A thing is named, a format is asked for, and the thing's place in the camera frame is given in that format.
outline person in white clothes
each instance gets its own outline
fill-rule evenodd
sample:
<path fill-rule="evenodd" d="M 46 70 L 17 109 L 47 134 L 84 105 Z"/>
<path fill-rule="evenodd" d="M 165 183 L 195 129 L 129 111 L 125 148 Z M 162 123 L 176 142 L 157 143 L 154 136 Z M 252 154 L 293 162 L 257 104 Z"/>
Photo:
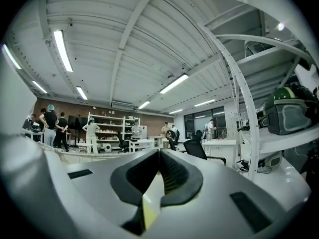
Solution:
<path fill-rule="evenodd" d="M 95 132 L 100 130 L 100 127 L 96 124 L 94 124 L 94 118 L 90 118 L 89 122 L 82 127 L 84 131 L 86 131 L 86 143 L 92 144 L 93 145 L 93 153 L 94 154 L 99 154 L 98 153 L 98 147 L 96 145 L 96 136 Z M 91 153 L 91 147 L 88 146 L 88 153 Z"/>
<path fill-rule="evenodd" d="M 142 127 L 139 125 L 139 120 L 134 121 L 134 126 L 132 127 L 132 139 L 141 139 Z"/>
<path fill-rule="evenodd" d="M 208 123 L 208 134 L 206 135 L 207 141 L 210 141 L 213 139 L 214 130 L 216 130 L 216 127 L 214 127 L 213 119 L 210 120 Z"/>
<path fill-rule="evenodd" d="M 172 130 L 175 134 L 177 132 L 177 128 L 175 127 L 175 125 L 172 125 L 170 130 Z"/>

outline black pants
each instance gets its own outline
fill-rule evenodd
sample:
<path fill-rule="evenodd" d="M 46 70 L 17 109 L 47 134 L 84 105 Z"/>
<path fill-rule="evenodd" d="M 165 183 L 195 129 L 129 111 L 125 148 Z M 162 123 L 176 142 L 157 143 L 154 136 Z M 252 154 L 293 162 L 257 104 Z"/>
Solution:
<path fill-rule="evenodd" d="M 66 133 L 65 132 L 62 133 L 62 132 L 57 131 L 55 139 L 57 140 L 57 144 L 58 144 L 59 149 L 61 149 L 61 140 L 63 142 L 65 150 L 68 149 L 68 145 L 66 143 Z"/>

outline white ceiling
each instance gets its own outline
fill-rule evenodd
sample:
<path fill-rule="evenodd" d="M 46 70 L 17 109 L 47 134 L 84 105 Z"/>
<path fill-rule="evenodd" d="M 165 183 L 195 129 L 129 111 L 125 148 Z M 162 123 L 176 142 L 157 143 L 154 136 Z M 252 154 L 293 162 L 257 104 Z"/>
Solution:
<path fill-rule="evenodd" d="M 112 99 L 140 106 L 151 100 L 146 110 L 195 112 L 195 104 L 212 98 L 216 106 L 229 102 L 233 89 L 229 69 L 223 67 L 224 61 L 197 23 L 212 20 L 209 29 L 215 35 L 292 37 L 286 29 L 279 33 L 275 28 L 278 22 L 253 7 L 244 5 L 238 13 L 234 8 L 242 3 L 234 0 L 150 0 L 131 28 L 128 22 L 142 2 L 30 0 L 6 36 L 7 45 L 23 67 L 21 77 L 39 97 L 83 102 L 75 90 L 81 86 L 89 99 L 86 103 L 92 105 L 108 106 Z M 52 35 L 55 30 L 64 30 L 74 72 L 66 72 L 61 63 Z M 128 30 L 127 42 L 123 42 L 123 33 Z M 256 105 L 280 84 L 295 58 L 287 51 L 273 50 L 263 61 L 258 53 L 256 60 L 247 62 L 244 41 L 225 41 L 224 45 L 240 65 Z M 159 94 L 182 73 L 190 77 Z M 32 80 L 49 94 L 41 94 Z"/>

